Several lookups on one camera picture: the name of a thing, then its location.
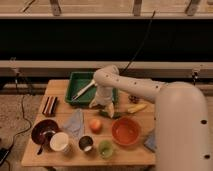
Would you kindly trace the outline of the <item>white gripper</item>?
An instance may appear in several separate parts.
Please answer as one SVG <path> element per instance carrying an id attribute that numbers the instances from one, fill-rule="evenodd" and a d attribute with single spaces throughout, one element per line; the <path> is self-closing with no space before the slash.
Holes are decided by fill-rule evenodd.
<path id="1" fill-rule="evenodd" d="M 96 88 L 94 100 L 90 102 L 89 108 L 93 108 L 97 106 L 97 104 L 106 106 L 105 111 L 108 113 L 108 116 L 112 118 L 115 113 L 114 104 L 111 103 L 112 101 L 113 101 L 113 88 L 98 85 Z"/>

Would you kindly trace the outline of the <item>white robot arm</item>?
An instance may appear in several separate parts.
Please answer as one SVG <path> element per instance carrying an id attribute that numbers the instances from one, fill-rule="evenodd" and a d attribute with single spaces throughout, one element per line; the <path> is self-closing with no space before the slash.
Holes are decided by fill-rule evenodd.
<path id="1" fill-rule="evenodd" d="M 96 104 L 117 88 L 155 105 L 156 171 L 213 171 L 208 106 L 201 90 L 185 82 L 121 76 L 114 65 L 94 72 Z"/>

